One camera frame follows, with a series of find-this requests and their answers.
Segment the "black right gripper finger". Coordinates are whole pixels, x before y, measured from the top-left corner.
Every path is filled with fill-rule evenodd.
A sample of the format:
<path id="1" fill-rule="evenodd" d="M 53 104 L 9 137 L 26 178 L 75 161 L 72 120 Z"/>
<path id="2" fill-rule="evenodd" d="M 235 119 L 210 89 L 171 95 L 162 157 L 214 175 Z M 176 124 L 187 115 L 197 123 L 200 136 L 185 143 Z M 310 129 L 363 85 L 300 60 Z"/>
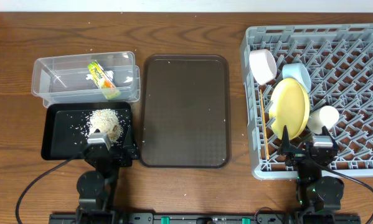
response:
<path id="1" fill-rule="evenodd" d="M 331 147 L 333 149 L 339 149 L 338 143 L 333 139 L 326 126 L 321 128 L 321 135 L 325 139 L 325 147 Z"/>
<path id="2" fill-rule="evenodd" d="M 287 126 L 284 125 L 279 152 L 290 152 L 290 139 Z"/>

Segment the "white cup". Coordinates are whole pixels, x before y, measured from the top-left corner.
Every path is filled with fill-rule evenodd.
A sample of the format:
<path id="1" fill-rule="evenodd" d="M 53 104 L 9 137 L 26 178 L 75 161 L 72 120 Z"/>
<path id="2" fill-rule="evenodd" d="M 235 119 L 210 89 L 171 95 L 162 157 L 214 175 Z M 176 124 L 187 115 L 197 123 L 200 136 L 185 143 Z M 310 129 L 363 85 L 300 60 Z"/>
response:
<path id="1" fill-rule="evenodd" d="M 315 134 L 321 134 L 323 126 L 325 126 L 327 130 L 330 130 L 338 120 L 339 112 L 335 107 L 323 106 L 310 114 L 307 127 Z"/>

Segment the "wooden chopstick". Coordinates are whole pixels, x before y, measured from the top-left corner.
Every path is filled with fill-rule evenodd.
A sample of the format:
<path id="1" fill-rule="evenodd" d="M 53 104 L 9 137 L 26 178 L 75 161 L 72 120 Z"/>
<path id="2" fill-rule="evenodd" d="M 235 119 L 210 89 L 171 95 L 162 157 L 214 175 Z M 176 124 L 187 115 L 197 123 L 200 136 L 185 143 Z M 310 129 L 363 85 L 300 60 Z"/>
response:
<path id="1" fill-rule="evenodd" d="M 266 120 L 265 120 L 265 105 L 263 101 L 263 92 L 261 89 L 260 89 L 260 103 L 261 103 L 261 114 L 262 114 L 263 139 L 264 139 L 264 146 L 265 146 L 265 158 L 267 161 L 269 161 L 270 154 L 268 150 L 267 127 L 266 127 Z"/>

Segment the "pile of rice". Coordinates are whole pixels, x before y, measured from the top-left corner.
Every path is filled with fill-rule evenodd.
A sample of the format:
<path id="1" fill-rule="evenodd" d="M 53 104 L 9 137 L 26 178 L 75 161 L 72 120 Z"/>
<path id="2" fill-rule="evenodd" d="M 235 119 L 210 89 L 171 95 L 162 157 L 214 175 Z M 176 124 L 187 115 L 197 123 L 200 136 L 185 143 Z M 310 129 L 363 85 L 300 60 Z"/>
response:
<path id="1" fill-rule="evenodd" d="M 126 129 L 130 125 L 130 117 L 120 114 L 113 109 L 93 110 L 81 112 L 81 121 L 75 121 L 75 115 L 68 115 L 75 124 L 70 125 L 70 130 L 80 134 L 85 139 L 93 133 L 106 133 L 111 145 L 120 145 L 125 138 Z"/>

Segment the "yellow plate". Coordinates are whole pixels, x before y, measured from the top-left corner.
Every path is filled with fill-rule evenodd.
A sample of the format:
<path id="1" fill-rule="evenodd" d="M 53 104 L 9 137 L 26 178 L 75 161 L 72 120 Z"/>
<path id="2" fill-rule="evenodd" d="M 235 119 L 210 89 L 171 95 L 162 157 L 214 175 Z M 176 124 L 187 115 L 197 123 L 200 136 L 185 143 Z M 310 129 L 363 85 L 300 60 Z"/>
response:
<path id="1" fill-rule="evenodd" d="M 286 78 L 274 88 L 270 101 L 269 118 L 274 118 L 271 130 L 282 139 L 287 127 L 289 140 L 298 137 L 305 129 L 310 111 L 309 96 L 295 79 Z"/>

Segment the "light blue bowl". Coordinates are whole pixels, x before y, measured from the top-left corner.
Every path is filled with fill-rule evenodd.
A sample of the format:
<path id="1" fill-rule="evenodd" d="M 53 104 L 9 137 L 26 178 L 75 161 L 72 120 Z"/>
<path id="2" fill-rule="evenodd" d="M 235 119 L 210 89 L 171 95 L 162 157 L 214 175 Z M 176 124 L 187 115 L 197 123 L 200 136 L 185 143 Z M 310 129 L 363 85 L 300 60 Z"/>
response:
<path id="1" fill-rule="evenodd" d="M 302 63 L 292 63 L 283 66 L 281 71 L 283 79 L 293 78 L 298 81 L 308 93 L 311 91 L 311 79 L 306 67 Z"/>

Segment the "green snack wrapper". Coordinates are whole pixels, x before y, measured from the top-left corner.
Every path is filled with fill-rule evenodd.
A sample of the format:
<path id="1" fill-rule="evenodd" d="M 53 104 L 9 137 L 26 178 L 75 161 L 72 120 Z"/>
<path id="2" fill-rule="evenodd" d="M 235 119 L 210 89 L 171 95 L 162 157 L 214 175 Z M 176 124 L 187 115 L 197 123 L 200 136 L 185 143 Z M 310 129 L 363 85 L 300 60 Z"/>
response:
<path id="1" fill-rule="evenodd" d="M 96 86 L 101 89 L 107 100 L 114 100 L 121 95 L 120 90 L 116 88 L 112 80 L 97 61 L 90 63 L 87 67 L 92 76 L 92 80 Z"/>

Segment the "white bowl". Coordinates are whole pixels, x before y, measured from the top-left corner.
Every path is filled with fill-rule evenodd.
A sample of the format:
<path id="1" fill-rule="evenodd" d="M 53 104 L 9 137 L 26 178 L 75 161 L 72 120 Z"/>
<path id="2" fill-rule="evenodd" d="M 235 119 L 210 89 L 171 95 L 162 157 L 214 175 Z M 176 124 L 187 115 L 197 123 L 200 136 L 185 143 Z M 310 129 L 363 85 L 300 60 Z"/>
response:
<path id="1" fill-rule="evenodd" d="M 259 85 L 267 84 L 276 77 L 276 62 L 267 49 L 253 50 L 249 54 L 250 70 Z"/>

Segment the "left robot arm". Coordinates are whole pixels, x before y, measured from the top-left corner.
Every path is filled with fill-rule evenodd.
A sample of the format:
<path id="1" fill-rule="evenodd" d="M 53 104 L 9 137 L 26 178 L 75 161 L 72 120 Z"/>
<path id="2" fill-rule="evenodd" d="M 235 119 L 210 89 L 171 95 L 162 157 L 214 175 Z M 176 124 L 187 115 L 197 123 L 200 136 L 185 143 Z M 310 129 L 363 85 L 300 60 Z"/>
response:
<path id="1" fill-rule="evenodd" d="M 130 167 L 139 156 L 133 132 L 128 128 L 120 137 L 120 145 L 111 143 L 108 134 L 98 129 L 91 133 L 80 157 L 94 170 L 80 176 L 77 181 L 79 206 L 72 223 L 281 223 L 283 215 L 257 213 L 255 217 L 215 217 L 213 215 L 153 215 L 152 213 L 126 213 L 113 206 L 119 171 Z"/>

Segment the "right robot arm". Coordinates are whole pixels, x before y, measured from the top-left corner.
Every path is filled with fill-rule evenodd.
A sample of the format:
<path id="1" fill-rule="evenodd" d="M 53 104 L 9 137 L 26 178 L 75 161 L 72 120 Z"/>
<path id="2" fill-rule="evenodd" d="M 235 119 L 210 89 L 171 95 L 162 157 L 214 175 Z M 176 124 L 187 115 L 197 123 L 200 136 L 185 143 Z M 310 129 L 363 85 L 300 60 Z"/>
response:
<path id="1" fill-rule="evenodd" d="M 338 150 L 326 127 L 322 127 L 322 133 L 313 136 L 304 149 L 292 145 L 287 127 L 283 128 L 277 154 L 285 156 L 285 164 L 297 170 L 296 199 L 301 205 L 287 214 L 283 223 L 336 222 L 334 213 L 341 209 L 344 182 L 324 176 L 322 171 L 334 160 Z"/>

